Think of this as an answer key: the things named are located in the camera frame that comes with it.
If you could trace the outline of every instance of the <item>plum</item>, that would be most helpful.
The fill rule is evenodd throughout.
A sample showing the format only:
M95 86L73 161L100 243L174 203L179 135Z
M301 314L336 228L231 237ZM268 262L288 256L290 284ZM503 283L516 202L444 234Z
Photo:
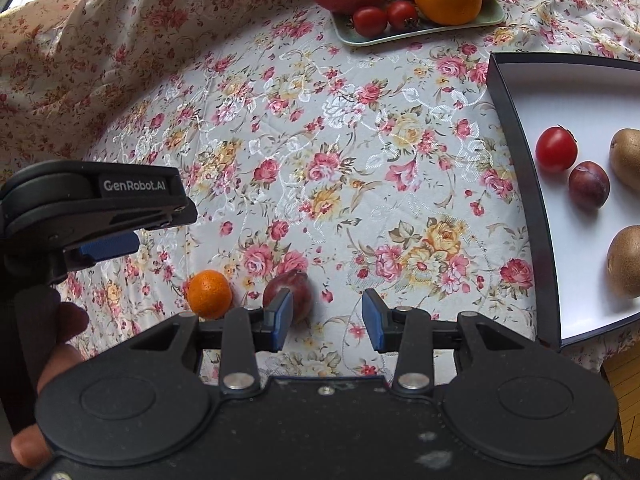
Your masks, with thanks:
M293 294L293 323L295 324L305 319L311 312L312 306L311 284L306 272L292 269L277 275L267 283L262 295L262 306L264 308L267 308L281 288L288 288Z
M578 164L569 175L569 196L578 206L599 209L609 197L609 177L595 162Z

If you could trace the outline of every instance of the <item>cherry tomato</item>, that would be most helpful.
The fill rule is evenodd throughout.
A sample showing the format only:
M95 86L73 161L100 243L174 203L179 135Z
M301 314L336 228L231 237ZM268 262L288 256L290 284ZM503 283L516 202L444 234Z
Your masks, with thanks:
M386 18L391 27L400 32L413 30L418 26L418 12L414 4L406 0L397 0L386 8Z
M578 157L578 144L562 126L547 128L536 143L536 159L543 170L559 173L568 170Z
M365 38L375 38L386 29L386 13L377 7L362 7L353 15L353 27Z

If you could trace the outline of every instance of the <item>table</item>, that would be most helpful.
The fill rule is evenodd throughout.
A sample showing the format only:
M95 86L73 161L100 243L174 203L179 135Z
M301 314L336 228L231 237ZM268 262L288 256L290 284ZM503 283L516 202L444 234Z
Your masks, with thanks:
M310 0L37 0L0 15L3 179L48 158L180 169L187 228L141 233L140 251L72 274L96 353L187 308L213 268L236 305L308 272L315 305L264 374L391 376L359 301L434 319L474 309L533 338L529 240L486 69L492 50L637 60L637 0L498 0L498 27L361 50ZM567 353L599 368L637 326ZM219 355L202 369L217 378ZM445 352L436 380L455 374Z

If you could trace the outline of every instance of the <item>green tray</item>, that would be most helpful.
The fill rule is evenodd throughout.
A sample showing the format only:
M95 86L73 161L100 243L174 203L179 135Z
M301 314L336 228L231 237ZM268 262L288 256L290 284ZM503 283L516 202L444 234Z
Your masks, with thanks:
M386 31L378 38L364 38L350 27L350 18L341 14L331 13L334 22L335 33L341 42L351 46L371 46L386 41L402 40L403 38L413 38L414 36L422 36L423 34L433 34L434 32L443 32L445 30L460 30L461 28L471 27L487 27L489 25L498 25L504 21L504 10L495 0L484 4L480 10L478 17L472 22L465 25L452 25L450 27L441 27L435 23L420 19L420 25L416 30L411 32L394 33L389 26Z

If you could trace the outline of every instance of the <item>finger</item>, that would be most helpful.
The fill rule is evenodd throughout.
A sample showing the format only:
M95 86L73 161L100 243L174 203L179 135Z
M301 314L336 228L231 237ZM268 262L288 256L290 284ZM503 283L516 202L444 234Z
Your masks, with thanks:
M24 428L11 440L11 451L21 466L36 469L51 457L40 428L36 424Z
M58 306L58 343L66 343L81 334L89 325L89 315L73 303Z
M71 345L56 346L38 380L38 394L56 375L66 372L69 368L76 366L82 361L83 359L80 352Z

